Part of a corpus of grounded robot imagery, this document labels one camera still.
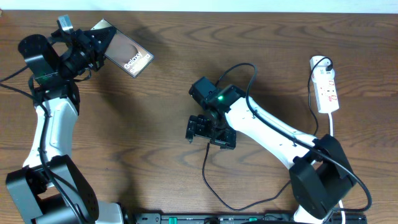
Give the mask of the Samsung Galaxy smartphone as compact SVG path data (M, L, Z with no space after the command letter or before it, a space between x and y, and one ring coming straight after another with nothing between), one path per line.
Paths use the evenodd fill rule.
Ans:
M151 63L154 56L105 19L100 20L91 30L105 28L116 29L105 56L133 78L138 77L146 66Z

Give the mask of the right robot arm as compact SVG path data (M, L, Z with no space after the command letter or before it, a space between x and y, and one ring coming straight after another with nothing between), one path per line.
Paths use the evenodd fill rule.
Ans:
M189 118L186 139L205 138L222 149L236 147L238 132L255 140L289 170L299 204L293 221L325 223L356 184L348 158L333 136L318 139L290 127L234 85L222 90L202 77L189 94L204 114Z

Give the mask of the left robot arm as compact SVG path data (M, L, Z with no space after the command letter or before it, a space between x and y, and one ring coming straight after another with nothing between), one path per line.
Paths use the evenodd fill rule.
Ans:
M78 83L99 70L116 28L59 28L34 34L18 46L31 69L29 92L37 113L30 153L8 173L6 187L26 223L129 223L119 203L101 202L72 161L72 137L80 112Z

